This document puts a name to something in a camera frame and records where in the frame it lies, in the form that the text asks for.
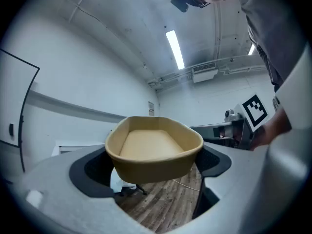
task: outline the wooden floor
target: wooden floor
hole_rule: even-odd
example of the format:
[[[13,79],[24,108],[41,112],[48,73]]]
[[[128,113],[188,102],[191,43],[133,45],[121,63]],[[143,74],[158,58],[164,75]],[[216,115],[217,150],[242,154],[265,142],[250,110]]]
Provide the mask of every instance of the wooden floor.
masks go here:
[[[199,190],[201,176],[194,164],[186,176],[175,180]],[[131,195],[116,198],[120,208],[141,225],[161,234],[192,220],[198,191],[173,180],[141,186],[147,191],[147,195],[136,190]]]

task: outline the whiteboard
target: whiteboard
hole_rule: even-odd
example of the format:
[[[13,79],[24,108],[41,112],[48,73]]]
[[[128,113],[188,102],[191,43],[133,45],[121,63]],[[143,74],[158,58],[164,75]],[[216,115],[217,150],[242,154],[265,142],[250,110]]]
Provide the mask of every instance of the whiteboard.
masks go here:
[[[20,118],[38,67],[0,51],[0,141],[20,147]],[[13,136],[9,125],[13,124]]]

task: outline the rectangular light fixture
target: rectangular light fixture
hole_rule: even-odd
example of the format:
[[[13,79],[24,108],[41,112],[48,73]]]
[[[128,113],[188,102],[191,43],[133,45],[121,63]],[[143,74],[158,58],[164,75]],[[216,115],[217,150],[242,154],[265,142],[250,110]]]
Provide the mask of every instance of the rectangular light fixture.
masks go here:
[[[174,53],[177,68],[183,69],[184,68],[184,62],[183,62],[179,42],[177,41],[176,32],[174,30],[169,31],[166,33],[166,36],[167,36],[168,41],[170,43],[170,46],[172,48],[172,52]]]
[[[254,44],[252,44],[252,46],[250,47],[248,55],[251,56],[253,52],[254,52]]]

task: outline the person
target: person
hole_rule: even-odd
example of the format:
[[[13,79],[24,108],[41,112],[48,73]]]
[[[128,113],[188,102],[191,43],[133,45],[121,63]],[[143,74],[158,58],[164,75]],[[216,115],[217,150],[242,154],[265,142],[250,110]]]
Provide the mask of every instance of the person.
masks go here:
[[[283,0],[239,1],[246,15],[250,39],[268,69],[276,92],[301,57],[307,40],[291,7]],[[279,106],[274,116],[255,132],[251,150],[270,144],[290,129],[287,115]]]

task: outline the cardboard tray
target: cardboard tray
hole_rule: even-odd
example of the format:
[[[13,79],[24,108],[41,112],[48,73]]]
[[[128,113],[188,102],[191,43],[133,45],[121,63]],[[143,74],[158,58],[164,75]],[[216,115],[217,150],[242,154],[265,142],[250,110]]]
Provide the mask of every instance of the cardboard tray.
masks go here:
[[[186,175],[203,146],[191,128],[164,117],[128,117],[108,135],[105,148],[119,177],[133,184]]]

